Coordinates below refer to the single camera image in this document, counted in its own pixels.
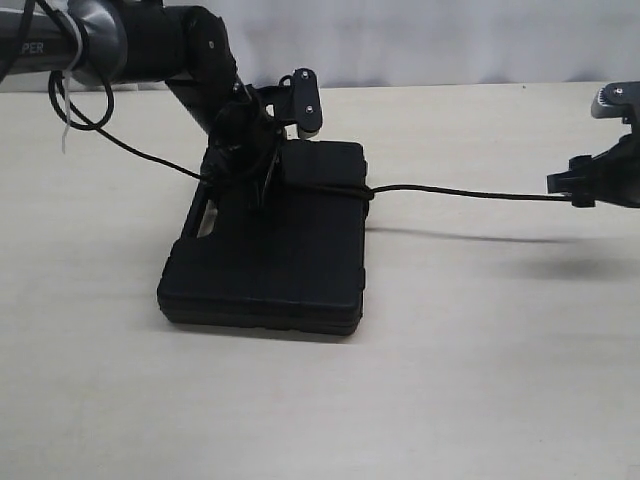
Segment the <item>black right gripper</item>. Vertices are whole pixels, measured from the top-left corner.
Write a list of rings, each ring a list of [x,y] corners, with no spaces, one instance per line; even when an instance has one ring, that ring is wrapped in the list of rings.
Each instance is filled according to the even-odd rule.
[[[609,150],[596,156],[600,171],[597,180],[597,197],[600,201],[625,208],[638,208],[639,122],[625,125],[630,126],[630,132],[623,135]],[[589,184],[593,160],[594,158],[590,155],[571,158],[565,171],[547,176],[547,192],[571,193],[568,198],[573,207],[594,208],[595,196],[591,193],[578,192],[584,190]]]

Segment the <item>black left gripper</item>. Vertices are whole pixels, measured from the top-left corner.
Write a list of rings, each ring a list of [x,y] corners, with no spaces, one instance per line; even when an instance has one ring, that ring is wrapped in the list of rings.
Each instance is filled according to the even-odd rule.
[[[276,117],[279,99],[278,85],[241,85],[204,96],[208,146],[200,177],[208,199],[249,185],[249,209],[264,208],[284,139]]]

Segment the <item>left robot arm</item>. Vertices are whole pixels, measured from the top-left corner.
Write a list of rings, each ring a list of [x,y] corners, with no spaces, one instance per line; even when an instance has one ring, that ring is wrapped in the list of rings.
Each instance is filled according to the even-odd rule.
[[[73,104],[56,109],[77,130],[102,130],[115,107],[116,85],[161,82],[208,137],[197,178],[222,197],[246,192],[250,205],[266,205],[285,120],[267,110],[294,76],[256,89],[239,77],[223,19],[202,6],[160,1],[70,1],[55,9],[27,1],[1,11],[2,77],[46,72],[52,101],[67,98],[64,81],[104,89],[107,108],[98,121],[73,120]]]

